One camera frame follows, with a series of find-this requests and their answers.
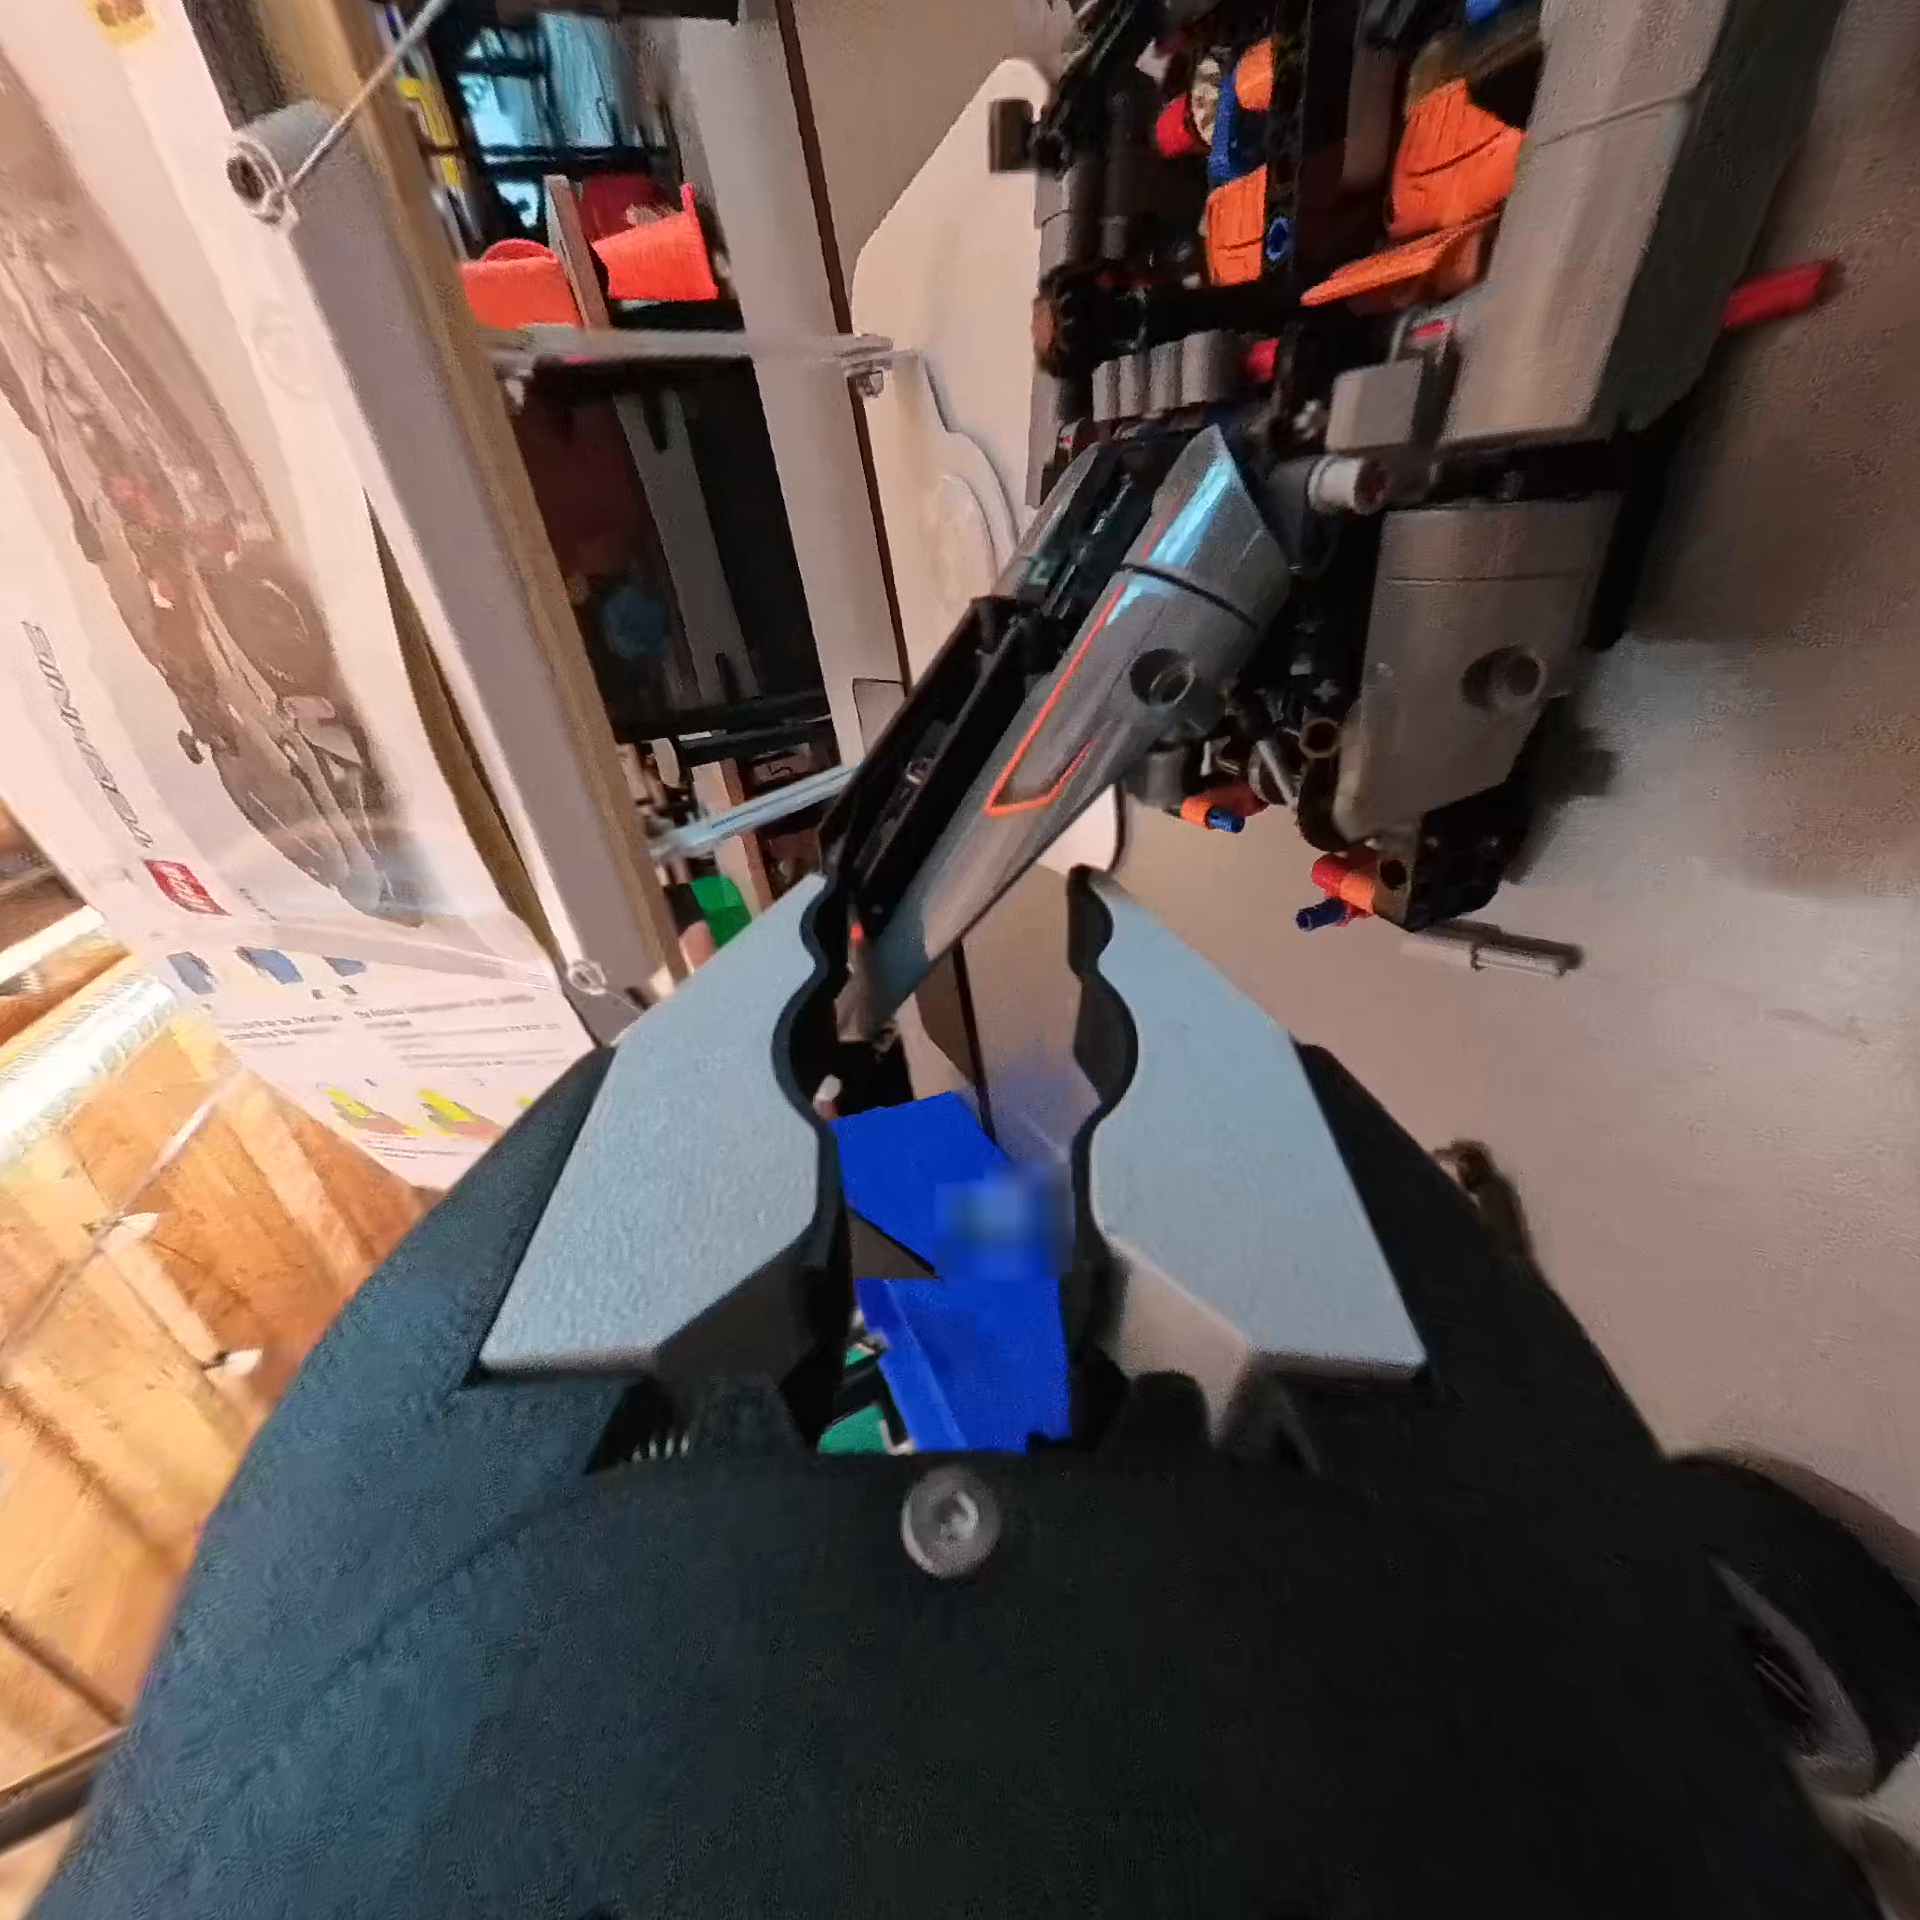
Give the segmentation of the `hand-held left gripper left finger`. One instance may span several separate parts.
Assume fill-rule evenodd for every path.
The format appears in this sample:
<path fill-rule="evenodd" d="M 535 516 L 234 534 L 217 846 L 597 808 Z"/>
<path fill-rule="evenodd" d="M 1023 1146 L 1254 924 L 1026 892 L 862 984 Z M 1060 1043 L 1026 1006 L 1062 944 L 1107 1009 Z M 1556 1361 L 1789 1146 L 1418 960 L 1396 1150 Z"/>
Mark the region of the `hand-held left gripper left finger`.
<path fill-rule="evenodd" d="M 845 943 L 825 878 L 613 1046 L 479 1348 L 485 1379 L 754 1380 L 828 1412 L 845 1362 L 845 1203 L 814 1092 Z"/>

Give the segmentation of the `white metal stand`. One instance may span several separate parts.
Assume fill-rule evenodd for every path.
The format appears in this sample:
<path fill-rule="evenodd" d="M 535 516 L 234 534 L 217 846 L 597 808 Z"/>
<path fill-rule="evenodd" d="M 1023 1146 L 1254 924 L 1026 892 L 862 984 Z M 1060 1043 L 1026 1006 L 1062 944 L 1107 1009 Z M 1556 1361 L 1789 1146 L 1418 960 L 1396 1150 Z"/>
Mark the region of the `white metal stand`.
<path fill-rule="evenodd" d="M 766 393 L 833 718 L 857 762 L 1034 519 L 1037 182 L 990 172 L 990 107 L 1037 106 L 1042 73 L 1001 63 L 849 268 L 802 114 L 797 54 L 772 15 L 677 18 L 682 99 L 743 240 L 741 296 L 780 342 L 833 324 Z"/>

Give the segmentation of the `white printed sheet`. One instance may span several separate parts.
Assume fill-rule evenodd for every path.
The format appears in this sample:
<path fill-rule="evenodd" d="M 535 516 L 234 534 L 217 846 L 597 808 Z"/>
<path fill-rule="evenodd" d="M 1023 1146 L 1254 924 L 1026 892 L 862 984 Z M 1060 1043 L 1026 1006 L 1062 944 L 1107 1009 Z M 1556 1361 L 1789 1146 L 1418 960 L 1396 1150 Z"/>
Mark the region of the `white printed sheet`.
<path fill-rule="evenodd" d="M 237 1059 L 444 1191 L 590 1049 L 402 627 L 183 6 L 4 6 L 4 799 Z"/>

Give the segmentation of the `blue plastic bin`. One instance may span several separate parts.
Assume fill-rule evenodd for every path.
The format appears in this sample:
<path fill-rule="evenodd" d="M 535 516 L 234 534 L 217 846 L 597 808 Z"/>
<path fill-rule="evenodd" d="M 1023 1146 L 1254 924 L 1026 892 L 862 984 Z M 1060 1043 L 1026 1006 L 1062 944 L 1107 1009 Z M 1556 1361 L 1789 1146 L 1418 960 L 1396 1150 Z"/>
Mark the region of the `blue plastic bin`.
<path fill-rule="evenodd" d="M 833 1122 L 851 1219 L 925 1276 L 854 1279 L 879 1377 L 921 1454 L 1021 1454 L 1073 1431 L 1057 1169 L 1007 1159 L 959 1095 Z"/>

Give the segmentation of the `lego car chassis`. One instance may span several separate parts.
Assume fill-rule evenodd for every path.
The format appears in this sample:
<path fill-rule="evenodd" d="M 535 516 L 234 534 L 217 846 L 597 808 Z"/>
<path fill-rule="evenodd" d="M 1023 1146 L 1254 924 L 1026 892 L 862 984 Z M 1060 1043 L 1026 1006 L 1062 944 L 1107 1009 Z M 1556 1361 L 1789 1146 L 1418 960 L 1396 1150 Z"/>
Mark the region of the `lego car chassis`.
<path fill-rule="evenodd" d="M 1841 6 L 1082 6 L 1037 190 L 1044 497 L 823 838 L 870 1041 L 1098 801 L 1287 815 L 1299 928 L 1521 860 Z"/>

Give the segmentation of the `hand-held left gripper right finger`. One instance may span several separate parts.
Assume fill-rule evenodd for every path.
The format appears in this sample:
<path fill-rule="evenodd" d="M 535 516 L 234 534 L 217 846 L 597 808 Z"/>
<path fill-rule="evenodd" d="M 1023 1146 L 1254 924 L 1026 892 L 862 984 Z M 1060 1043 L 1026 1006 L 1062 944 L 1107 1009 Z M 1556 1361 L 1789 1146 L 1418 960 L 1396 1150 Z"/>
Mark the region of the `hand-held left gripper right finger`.
<path fill-rule="evenodd" d="M 1289 1032 L 1100 871 L 1069 878 L 1068 959 L 1093 1348 L 1129 1380 L 1183 1377 L 1204 1412 L 1297 1377 L 1413 1380 L 1423 1342 Z"/>

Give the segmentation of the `orange plastic part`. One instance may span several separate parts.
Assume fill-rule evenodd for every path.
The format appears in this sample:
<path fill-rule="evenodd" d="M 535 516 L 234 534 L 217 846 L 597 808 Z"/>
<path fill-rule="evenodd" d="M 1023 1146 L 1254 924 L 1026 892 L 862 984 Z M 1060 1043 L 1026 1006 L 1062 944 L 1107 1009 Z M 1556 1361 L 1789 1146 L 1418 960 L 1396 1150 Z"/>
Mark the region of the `orange plastic part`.
<path fill-rule="evenodd" d="M 508 238 L 459 268 L 470 318 L 482 330 L 539 324 L 581 327 L 583 312 L 555 251 L 541 243 Z"/>
<path fill-rule="evenodd" d="M 713 305 L 722 298 L 692 184 L 673 208 L 590 240 L 593 256 L 617 305 Z"/>

